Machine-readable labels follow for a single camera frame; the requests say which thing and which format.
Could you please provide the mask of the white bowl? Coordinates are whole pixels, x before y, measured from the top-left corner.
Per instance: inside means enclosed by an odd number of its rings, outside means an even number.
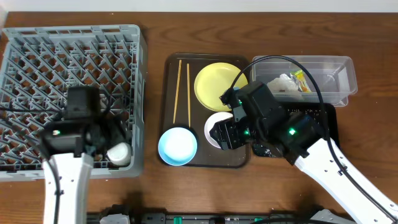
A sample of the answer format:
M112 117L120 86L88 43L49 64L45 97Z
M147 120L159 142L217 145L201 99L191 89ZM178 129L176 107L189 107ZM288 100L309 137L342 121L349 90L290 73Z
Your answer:
M229 118L232 118L233 114L229 112L217 112L213 115L211 115L204 126L204 133L206 140L214 147L220 149L220 145L210 136L210 131L215 125L216 122L223 121Z

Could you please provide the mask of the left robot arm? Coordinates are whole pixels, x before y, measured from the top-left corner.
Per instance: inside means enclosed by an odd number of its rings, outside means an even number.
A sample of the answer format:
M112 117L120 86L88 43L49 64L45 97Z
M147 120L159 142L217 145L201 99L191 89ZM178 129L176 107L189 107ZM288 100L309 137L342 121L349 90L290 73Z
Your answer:
M109 112L109 108L101 109L98 88L71 87L61 119L40 132L44 223L86 223L88 185L97 153L104 153L116 166L130 164L127 127Z

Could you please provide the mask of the white tissue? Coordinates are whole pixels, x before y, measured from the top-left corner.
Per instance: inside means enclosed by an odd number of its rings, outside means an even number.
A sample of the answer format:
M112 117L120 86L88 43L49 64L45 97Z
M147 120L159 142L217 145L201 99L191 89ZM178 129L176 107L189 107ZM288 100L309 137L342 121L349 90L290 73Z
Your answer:
M267 83L267 87L273 92L293 92L298 90L297 84L285 73Z

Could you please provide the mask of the white cup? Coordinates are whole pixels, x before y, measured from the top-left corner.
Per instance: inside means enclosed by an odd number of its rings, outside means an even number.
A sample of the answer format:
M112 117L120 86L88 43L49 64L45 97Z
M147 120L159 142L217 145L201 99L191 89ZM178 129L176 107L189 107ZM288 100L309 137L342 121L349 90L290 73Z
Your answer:
M121 142L106 152L107 158L116 166L127 166L130 164L132 149L128 143Z

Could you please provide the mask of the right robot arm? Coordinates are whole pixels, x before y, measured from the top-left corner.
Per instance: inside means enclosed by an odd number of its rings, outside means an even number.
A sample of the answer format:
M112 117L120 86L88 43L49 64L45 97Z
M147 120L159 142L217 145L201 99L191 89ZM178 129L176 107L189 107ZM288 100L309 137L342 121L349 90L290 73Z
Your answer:
M288 113L267 85L253 82L227 90L221 100L233 115L209 131L220 148L269 146L273 156L320 184L356 223L397 223L397 204L350 163L326 137L328 130L307 114Z

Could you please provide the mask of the green snack wrapper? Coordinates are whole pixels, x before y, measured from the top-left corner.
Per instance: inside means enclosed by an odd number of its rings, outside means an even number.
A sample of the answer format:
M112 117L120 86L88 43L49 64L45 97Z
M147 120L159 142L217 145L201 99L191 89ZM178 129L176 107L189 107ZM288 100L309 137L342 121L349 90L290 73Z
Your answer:
M311 89L305 79L305 73L303 70L298 70L290 74L290 77L297 84L299 91L304 93L311 93Z

